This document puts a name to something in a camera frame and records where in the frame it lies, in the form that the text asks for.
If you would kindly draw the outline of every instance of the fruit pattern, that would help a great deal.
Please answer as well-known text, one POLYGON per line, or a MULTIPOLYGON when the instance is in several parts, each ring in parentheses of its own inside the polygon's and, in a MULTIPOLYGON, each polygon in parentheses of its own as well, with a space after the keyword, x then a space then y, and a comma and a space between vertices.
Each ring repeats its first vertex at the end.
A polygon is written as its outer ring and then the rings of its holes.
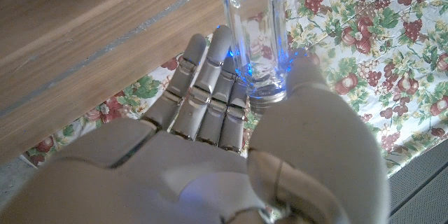
MULTIPOLYGON (((309 49, 332 90, 376 136, 389 176, 448 138, 448 0, 286 0, 285 9, 289 49, 309 49)), ((140 117, 169 83, 177 59, 25 154, 41 164, 114 118, 140 117)), ((258 122, 247 112, 245 151, 258 122)))

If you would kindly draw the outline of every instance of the glass tumbler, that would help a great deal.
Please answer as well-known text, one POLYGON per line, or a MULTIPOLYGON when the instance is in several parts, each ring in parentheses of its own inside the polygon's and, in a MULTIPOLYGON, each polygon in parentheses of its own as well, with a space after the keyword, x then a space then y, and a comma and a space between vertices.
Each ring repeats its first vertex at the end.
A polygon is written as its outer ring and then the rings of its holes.
POLYGON ((251 110, 263 113, 286 97, 288 42, 284 0, 223 0, 233 57, 251 110))

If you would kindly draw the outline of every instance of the gray floor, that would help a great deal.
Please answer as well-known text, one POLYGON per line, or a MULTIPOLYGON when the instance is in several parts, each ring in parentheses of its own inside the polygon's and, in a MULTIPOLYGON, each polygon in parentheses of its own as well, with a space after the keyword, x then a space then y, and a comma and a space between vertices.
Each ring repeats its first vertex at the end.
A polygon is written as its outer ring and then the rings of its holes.
POLYGON ((3 209, 8 200, 36 171, 37 169, 18 157, 7 164, 0 165, 0 209, 3 209))

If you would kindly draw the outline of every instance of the robot finger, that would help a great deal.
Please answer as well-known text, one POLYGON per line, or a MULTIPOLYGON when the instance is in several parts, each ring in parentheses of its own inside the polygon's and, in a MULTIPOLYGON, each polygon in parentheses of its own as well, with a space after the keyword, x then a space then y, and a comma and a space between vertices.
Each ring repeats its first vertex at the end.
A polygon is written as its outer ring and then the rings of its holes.
POLYGON ((210 105, 206 110, 196 140, 213 146, 218 145, 225 112, 228 109, 230 93, 236 79, 235 64, 231 55, 228 55, 224 60, 221 73, 211 96, 210 105))
POLYGON ((183 98, 187 95, 206 45, 207 42, 201 34, 195 34, 190 39, 168 88, 143 115, 143 120, 152 122, 159 130, 166 130, 170 126, 183 98))
POLYGON ((226 26, 218 27, 190 94, 182 104, 171 133, 194 141, 207 106, 214 93, 216 82, 232 42, 232 33, 226 26))
POLYGON ((241 153, 246 103, 246 86, 241 80, 238 80, 232 88, 218 147, 227 151, 241 153))

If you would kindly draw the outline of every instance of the wooden surface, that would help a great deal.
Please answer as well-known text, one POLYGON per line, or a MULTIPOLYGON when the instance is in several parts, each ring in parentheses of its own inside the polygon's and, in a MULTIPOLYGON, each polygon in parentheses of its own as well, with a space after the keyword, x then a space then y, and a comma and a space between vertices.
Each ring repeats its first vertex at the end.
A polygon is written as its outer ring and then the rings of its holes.
MULTIPOLYGON (((4 11, 14 14, 12 7, 2 8, 0 109, 8 108, 175 1, 86 0, 83 5, 90 3, 90 8, 58 8, 67 15, 78 11, 80 15, 73 15, 74 19, 60 15, 52 20, 42 14, 39 22, 43 27, 31 21, 35 27, 26 22, 20 24, 10 18, 9 22, 16 23, 18 31, 7 22, 8 16, 2 15, 4 11)), ((39 5, 23 11, 23 21, 34 19, 30 14, 34 8, 39 5)), ((48 10, 48 13, 56 15, 54 11, 48 10)), ((18 156, 183 51, 194 33, 207 35, 216 25, 224 23, 221 0, 191 0, 146 31, 3 115, 0 118, 0 162, 18 156)))

